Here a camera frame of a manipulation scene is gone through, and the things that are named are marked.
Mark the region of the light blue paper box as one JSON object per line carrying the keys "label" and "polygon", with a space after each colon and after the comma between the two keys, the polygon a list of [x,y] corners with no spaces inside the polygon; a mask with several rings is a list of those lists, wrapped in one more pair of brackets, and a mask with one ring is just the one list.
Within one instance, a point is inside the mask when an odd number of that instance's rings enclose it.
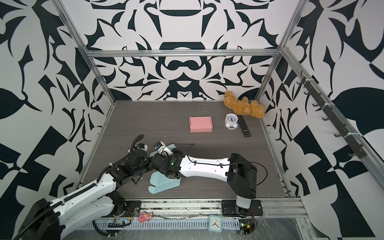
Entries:
{"label": "light blue paper box", "polygon": [[[174,144],[167,146],[172,152],[176,151],[176,146]],[[172,188],[176,188],[180,185],[181,179],[169,179],[160,172],[154,172],[150,178],[150,186],[148,190],[151,194],[157,194]]]}

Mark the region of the pink paper box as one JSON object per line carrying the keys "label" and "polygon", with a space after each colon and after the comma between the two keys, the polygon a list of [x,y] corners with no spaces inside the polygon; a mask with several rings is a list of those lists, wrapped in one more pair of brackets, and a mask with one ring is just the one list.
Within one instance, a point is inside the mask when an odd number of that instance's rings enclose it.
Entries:
{"label": "pink paper box", "polygon": [[209,133],[213,131],[212,117],[190,117],[191,133]]}

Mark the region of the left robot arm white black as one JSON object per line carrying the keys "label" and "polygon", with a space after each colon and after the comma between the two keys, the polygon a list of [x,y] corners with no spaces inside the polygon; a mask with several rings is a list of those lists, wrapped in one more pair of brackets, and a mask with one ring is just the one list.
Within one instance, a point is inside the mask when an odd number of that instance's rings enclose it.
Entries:
{"label": "left robot arm white black", "polygon": [[45,199],[37,201],[14,238],[61,240],[98,218],[124,215],[128,208],[118,188],[132,178],[152,171],[150,165],[151,158],[146,151],[131,150],[122,159],[104,168],[96,180],[71,194],[50,202]]}

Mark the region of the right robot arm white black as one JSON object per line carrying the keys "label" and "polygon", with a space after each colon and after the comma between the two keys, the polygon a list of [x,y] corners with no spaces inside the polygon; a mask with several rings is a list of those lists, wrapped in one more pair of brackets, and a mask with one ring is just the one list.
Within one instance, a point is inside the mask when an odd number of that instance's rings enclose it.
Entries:
{"label": "right robot arm white black", "polygon": [[226,182],[236,194],[236,207],[249,210],[256,199],[258,169],[239,154],[223,159],[201,159],[179,152],[152,153],[149,167],[167,178],[203,177]]}

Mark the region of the pink small toy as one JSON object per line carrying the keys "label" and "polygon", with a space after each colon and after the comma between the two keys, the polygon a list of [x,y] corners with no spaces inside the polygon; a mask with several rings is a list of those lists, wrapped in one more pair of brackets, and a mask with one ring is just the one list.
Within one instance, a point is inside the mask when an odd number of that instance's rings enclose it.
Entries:
{"label": "pink small toy", "polygon": [[153,218],[153,213],[141,212],[137,220],[139,223],[149,222]]}

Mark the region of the small circuit board left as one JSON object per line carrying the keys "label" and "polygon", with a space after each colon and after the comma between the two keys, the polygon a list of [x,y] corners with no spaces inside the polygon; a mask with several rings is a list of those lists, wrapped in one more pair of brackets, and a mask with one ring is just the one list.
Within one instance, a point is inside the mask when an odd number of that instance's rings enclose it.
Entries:
{"label": "small circuit board left", "polygon": [[132,223],[132,221],[130,218],[128,218],[127,221],[124,219],[121,219],[121,220],[116,219],[113,222],[108,223],[108,228],[125,228],[125,227],[129,226],[131,223]]}

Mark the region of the small circuit board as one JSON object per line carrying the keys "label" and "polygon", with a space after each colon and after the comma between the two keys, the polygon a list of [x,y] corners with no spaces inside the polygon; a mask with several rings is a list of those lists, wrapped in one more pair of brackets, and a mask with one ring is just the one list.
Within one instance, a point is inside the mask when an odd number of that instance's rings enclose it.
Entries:
{"label": "small circuit board", "polygon": [[239,220],[240,228],[239,233],[242,235],[250,235],[256,228],[257,228],[257,222],[255,218],[251,218],[249,220],[242,219]]}
{"label": "small circuit board", "polygon": [[130,218],[128,218],[127,221],[124,219],[121,219],[121,220],[116,219],[113,222],[108,223],[108,228],[125,228],[125,227],[129,226],[131,223],[132,223],[132,221]]}

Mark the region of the teal square clock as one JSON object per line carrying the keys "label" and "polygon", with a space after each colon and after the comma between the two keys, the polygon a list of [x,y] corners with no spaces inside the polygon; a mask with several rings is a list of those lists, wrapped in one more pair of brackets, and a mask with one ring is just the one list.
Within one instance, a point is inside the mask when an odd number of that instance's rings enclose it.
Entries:
{"label": "teal square clock", "polygon": [[222,218],[216,215],[209,216],[208,230],[210,232],[221,233],[222,232]]}

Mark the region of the white alarm clock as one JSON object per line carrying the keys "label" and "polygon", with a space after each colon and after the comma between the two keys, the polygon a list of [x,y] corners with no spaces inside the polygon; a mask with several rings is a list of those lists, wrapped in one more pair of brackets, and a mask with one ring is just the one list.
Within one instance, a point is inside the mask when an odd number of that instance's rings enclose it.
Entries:
{"label": "white alarm clock", "polygon": [[235,130],[238,127],[238,116],[233,113],[229,113],[225,117],[225,127],[229,130]]}

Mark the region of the black remote control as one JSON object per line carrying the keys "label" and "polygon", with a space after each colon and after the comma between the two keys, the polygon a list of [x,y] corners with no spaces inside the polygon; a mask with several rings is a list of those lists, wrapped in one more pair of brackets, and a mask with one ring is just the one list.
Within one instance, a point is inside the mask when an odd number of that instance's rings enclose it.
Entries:
{"label": "black remote control", "polygon": [[240,126],[245,138],[252,136],[242,115],[238,115],[238,125]]}

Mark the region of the brown teddy bear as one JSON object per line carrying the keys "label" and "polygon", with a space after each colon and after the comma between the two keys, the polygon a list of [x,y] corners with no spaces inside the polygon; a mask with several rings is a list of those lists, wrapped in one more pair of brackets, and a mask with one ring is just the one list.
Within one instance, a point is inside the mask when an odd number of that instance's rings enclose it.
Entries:
{"label": "brown teddy bear", "polygon": [[257,119],[265,116],[265,108],[258,101],[253,100],[249,102],[247,97],[243,97],[240,101],[231,91],[225,92],[224,97],[225,106],[231,109],[236,115],[251,116]]}

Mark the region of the small circuit board right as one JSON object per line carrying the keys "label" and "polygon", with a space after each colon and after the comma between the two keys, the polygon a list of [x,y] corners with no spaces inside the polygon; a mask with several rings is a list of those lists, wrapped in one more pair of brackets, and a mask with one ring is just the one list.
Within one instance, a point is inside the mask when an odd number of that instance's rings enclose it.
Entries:
{"label": "small circuit board right", "polygon": [[242,235],[250,235],[256,228],[257,228],[257,222],[255,218],[251,218],[249,220],[242,219],[239,220],[240,228],[239,233]]}

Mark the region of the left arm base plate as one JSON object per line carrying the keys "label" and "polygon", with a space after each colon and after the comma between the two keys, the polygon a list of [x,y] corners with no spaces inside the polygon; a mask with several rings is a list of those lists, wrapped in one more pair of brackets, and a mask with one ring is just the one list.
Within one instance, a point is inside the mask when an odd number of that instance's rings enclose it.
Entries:
{"label": "left arm base plate", "polygon": [[113,213],[103,216],[103,218],[128,218],[137,217],[141,210],[142,201],[140,200],[126,200],[123,211],[119,215]]}

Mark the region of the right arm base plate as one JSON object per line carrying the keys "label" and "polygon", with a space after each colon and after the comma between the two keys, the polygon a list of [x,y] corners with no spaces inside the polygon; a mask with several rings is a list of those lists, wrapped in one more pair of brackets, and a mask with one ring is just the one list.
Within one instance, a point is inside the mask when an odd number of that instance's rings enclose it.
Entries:
{"label": "right arm base plate", "polygon": [[222,200],[221,207],[225,217],[260,217],[264,213],[260,200],[252,200],[250,208],[247,210],[240,210],[236,205],[236,200]]}

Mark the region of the black wall hook rack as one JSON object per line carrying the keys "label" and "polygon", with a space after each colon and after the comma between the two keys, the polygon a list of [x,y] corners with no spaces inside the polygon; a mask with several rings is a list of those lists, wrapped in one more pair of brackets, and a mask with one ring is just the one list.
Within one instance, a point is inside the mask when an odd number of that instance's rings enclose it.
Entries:
{"label": "black wall hook rack", "polygon": [[313,106],[325,113],[326,117],[323,118],[323,121],[330,121],[334,125],[338,131],[334,136],[336,138],[343,138],[352,149],[353,152],[349,156],[356,156],[359,159],[366,157],[368,154],[364,149],[363,141],[360,140],[361,134],[349,124],[336,104],[330,100],[317,82],[314,79],[307,79],[301,76],[298,84],[303,85],[308,90],[305,94],[312,96],[315,100],[316,103]]}

